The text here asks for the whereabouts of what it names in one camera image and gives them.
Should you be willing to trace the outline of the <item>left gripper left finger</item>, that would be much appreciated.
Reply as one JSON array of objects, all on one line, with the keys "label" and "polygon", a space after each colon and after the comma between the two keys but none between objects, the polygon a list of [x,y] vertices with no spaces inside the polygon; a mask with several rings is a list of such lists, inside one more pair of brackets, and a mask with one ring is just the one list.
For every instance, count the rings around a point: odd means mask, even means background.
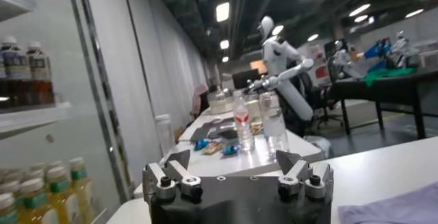
[{"label": "left gripper left finger", "polygon": [[153,196],[159,200],[173,200],[177,189],[184,197],[200,200],[203,195],[200,177],[188,171],[190,150],[171,153],[164,164],[147,164],[142,170],[143,199],[151,200]]}]

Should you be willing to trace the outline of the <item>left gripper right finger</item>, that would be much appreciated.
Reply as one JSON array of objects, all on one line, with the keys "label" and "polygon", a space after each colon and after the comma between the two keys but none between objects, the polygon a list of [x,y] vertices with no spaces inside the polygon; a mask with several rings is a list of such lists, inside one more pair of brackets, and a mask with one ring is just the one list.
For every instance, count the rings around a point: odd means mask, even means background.
[{"label": "left gripper right finger", "polygon": [[301,155],[277,150],[275,153],[282,175],[278,177],[278,192],[286,199],[301,189],[309,199],[332,199],[334,170],[328,163],[310,164]]}]

